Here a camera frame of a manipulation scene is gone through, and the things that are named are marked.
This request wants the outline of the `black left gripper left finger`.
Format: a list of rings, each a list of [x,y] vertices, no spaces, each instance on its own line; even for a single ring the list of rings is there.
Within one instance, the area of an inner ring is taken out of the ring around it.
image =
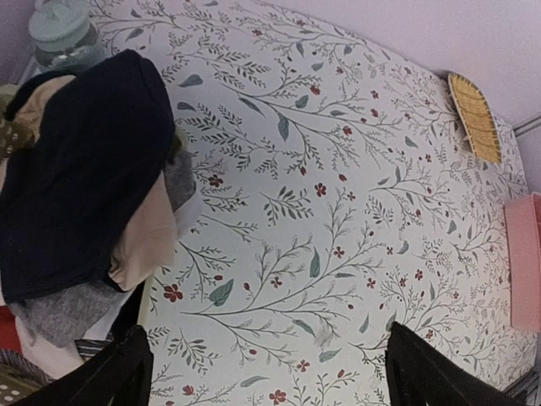
[[[153,353],[146,331],[126,335],[63,378],[25,398],[26,405],[147,405]]]

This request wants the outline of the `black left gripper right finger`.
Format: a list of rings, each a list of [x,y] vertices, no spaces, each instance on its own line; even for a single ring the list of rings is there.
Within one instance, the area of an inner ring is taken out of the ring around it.
[[[386,382],[392,406],[520,405],[467,373],[398,322],[386,348]]]

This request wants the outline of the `navy underwear with cream waistband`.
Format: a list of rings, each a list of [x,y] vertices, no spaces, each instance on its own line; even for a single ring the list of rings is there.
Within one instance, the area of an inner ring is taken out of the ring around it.
[[[104,281],[128,221],[175,135],[167,89],[133,50],[77,75],[46,102],[39,139],[1,189],[1,286],[12,303]]]

